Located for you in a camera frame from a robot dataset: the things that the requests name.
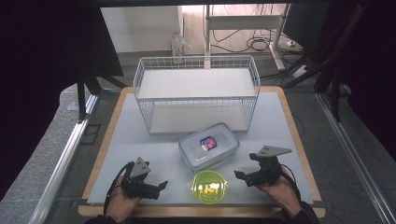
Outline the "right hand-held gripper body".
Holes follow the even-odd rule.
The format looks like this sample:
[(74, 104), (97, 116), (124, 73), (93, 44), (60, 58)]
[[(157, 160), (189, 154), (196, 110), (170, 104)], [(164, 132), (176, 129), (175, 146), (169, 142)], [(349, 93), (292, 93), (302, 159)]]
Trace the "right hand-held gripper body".
[(257, 186), (275, 184), (281, 176), (286, 176), (277, 157), (291, 152), (289, 148), (263, 146), (258, 153), (250, 153), (249, 157), (259, 163), (260, 170), (249, 174), (248, 179), (256, 179)]

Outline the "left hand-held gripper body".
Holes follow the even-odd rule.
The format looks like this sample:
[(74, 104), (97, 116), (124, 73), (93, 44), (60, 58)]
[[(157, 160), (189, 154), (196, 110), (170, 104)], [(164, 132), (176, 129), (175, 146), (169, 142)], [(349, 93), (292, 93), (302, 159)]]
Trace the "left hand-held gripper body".
[(146, 198), (157, 200), (160, 196), (161, 186), (145, 183), (150, 172), (149, 162), (138, 157), (136, 161), (128, 162), (121, 171), (121, 188), (129, 198)]

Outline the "round container green lid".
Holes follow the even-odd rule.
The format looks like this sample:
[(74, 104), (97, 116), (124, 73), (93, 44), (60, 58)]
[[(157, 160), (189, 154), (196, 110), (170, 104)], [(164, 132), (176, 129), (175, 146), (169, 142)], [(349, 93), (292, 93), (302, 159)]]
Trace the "round container green lid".
[(215, 204), (223, 200), (227, 187), (228, 182), (220, 173), (204, 170), (194, 176), (191, 193), (200, 203)]

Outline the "clear food container blue-rimmed lid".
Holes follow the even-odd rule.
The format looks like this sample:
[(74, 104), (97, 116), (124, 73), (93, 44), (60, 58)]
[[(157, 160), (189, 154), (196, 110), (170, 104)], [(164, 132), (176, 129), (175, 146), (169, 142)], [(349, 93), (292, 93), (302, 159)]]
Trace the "clear food container blue-rimmed lid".
[(239, 146), (239, 140), (223, 122), (190, 134), (178, 142), (180, 154), (193, 173), (226, 160)]

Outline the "white wire shelf rack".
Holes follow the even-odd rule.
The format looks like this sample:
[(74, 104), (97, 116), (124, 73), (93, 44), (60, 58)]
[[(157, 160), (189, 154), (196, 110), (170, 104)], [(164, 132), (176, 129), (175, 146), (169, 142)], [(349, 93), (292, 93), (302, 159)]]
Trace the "white wire shelf rack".
[(246, 132), (260, 84), (249, 55), (147, 57), (134, 96), (150, 133), (194, 133), (219, 122)]

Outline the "person's left hand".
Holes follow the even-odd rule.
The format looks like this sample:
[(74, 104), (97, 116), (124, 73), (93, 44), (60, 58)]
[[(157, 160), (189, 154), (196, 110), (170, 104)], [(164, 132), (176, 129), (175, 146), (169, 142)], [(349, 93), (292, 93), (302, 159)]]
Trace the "person's left hand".
[(121, 223), (133, 214), (140, 201), (140, 198), (129, 198), (122, 187), (116, 186), (110, 194), (105, 216)]

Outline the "person's right hand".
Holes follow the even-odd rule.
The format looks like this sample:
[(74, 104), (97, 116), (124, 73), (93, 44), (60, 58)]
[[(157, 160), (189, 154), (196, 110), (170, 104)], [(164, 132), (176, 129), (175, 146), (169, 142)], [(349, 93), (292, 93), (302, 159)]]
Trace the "person's right hand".
[(257, 189), (265, 192), (275, 204), (288, 214), (290, 219), (294, 219), (302, 210), (292, 184), (284, 176), (281, 176), (271, 186), (259, 185)]

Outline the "grey table mat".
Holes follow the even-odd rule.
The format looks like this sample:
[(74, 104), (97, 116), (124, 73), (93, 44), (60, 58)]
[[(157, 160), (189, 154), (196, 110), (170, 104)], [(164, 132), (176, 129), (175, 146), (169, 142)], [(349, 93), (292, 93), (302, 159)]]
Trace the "grey table mat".
[[(129, 93), (123, 103), (114, 133), (99, 176), (89, 194), (88, 202), (101, 204), (121, 167), (138, 157), (149, 162), (151, 172), (146, 178), (150, 185), (165, 181), (167, 186), (157, 200), (145, 200), (145, 204), (195, 204), (196, 198), (191, 192), (194, 173), (183, 161), (178, 149), (182, 134), (150, 134), (143, 121), (133, 94)], [(256, 161), (249, 158), (263, 146), (289, 148), (290, 153), (278, 157), (295, 175), (302, 200), (313, 202), (304, 169), (292, 140), (290, 127), (286, 121), (280, 97), (275, 92), (262, 92), (255, 107), (253, 119), (246, 133), (236, 135), (240, 142), (236, 152), (214, 166), (227, 181), (227, 189), (222, 204), (268, 204), (271, 200), (265, 193), (249, 187), (245, 181), (235, 177), (236, 171), (245, 173), (260, 169)]]

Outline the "black metal stand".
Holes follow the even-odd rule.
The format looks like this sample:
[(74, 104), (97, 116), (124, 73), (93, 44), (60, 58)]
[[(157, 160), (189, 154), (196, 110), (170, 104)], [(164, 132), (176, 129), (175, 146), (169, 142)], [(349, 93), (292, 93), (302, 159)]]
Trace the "black metal stand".
[(320, 60), (317, 65), (301, 76), (282, 85), (284, 89), (289, 89), (313, 75), (319, 74), (319, 77), (314, 84), (314, 91), (323, 93), (327, 90), (329, 85), (332, 85), (331, 113), (337, 121), (340, 121), (339, 97), (341, 78), (337, 73), (336, 65), (340, 60), (343, 48), (347, 44), (348, 39), (353, 33), (353, 30), (358, 24), (363, 12), (367, 8), (367, 4), (368, 2), (364, 0), (354, 0), (343, 20), (339, 23), (337, 28), (332, 30), (331, 35), (326, 40), (324, 47), (322, 48), (325, 58)]
[(93, 95), (98, 95), (102, 87), (99, 84), (98, 78), (103, 78), (105, 81), (115, 85), (116, 87), (123, 89), (127, 85), (123, 82), (115, 79), (112, 76), (105, 75), (96, 69), (81, 66), (78, 73), (78, 122), (81, 123), (85, 118), (88, 117), (86, 112), (86, 99), (85, 99), (85, 88), (88, 88), (89, 92)]

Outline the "white power strip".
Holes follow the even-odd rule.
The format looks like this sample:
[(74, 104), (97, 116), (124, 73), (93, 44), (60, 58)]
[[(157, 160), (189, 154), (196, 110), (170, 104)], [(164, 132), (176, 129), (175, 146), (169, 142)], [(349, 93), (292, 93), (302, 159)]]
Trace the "white power strip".
[(302, 76), (303, 74), (305, 74), (308, 70), (310, 69), (310, 67), (308, 65), (302, 65), (300, 68), (298, 68), (294, 73), (293, 73), (293, 77), (297, 78)]

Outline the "clear plastic bottle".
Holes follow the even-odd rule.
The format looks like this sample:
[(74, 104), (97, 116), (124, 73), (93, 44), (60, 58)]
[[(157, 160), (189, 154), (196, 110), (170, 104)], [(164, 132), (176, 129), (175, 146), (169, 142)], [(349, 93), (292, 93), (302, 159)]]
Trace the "clear plastic bottle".
[(191, 47), (180, 33), (173, 33), (171, 38), (171, 50), (174, 64), (183, 63), (184, 58), (184, 47)]

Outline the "dark curtain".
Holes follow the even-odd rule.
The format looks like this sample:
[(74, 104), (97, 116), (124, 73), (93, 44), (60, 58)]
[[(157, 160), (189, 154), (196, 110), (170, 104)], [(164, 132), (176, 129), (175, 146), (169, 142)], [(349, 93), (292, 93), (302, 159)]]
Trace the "dark curtain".
[(0, 201), (48, 129), (61, 92), (86, 72), (122, 76), (102, 11), (0, 0)]
[(396, 160), (396, 0), (371, 0), (341, 55), (350, 106)]

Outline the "dark monitor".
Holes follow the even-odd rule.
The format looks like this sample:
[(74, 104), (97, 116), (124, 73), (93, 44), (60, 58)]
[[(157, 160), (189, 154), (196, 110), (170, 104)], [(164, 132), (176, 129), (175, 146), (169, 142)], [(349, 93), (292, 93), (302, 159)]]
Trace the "dark monitor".
[(329, 3), (291, 4), (283, 34), (305, 50), (314, 49), (318, 45), (328, 8)]

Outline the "aluminium rail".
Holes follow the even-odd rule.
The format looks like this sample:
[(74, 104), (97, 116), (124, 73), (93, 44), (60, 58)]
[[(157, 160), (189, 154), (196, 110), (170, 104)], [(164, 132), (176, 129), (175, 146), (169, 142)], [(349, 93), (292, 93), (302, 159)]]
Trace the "aluminium rail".
[(87, 103), (85, 104), (86, 113), (84, 119), (79, 121), (64, 147), (64, 150), (58, 160), (47, 186), (45, 187), (42, 196), (40, 197), (35, 210), (28, 222), (28, 224), (44, 224), (45, 220), (50, 212), (50, 209), (55, 200), (55, 196), (57, 195), (60, 186), (63, 183), (64, 177), (67, 173), (67, 169), (70, 165), (71, 160), (74, 157), (74, 154), (78, 148), (79, 141), (87, 127), (88, 121), (92, 114), (92, 111), (96, 105), (98, 100), (97, 96), (90, 95)]
[(372, 176), (369, 174), (357, 149), (354, 147), (349, 136), (347, 135), (342, 123), (337, 121), (333, 116), (331, 105), (326, 99), (326, 94), (316, 93), (316, 97), (382, 223), (396, 224), (396, 215), (390, 210), (388, 201), (384, 197), (379, 186), (375, 183)]

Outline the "white desk frame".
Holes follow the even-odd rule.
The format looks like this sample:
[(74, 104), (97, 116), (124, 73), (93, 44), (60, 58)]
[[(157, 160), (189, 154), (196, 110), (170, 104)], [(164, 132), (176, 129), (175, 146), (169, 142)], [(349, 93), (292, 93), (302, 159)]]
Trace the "white desk frame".
[(209, 5), (205, 6), (205, 56), (210, 55), (210, 31), (213, 30), (256, 30), (276, 29), (274, 40), (269, 44), (269, 50), (278, 71), (284, 71), (277, 46), (289, 12), (290, 4), (286, 4), (280, 15), (241, 15), (241, 16), (211, 16)]

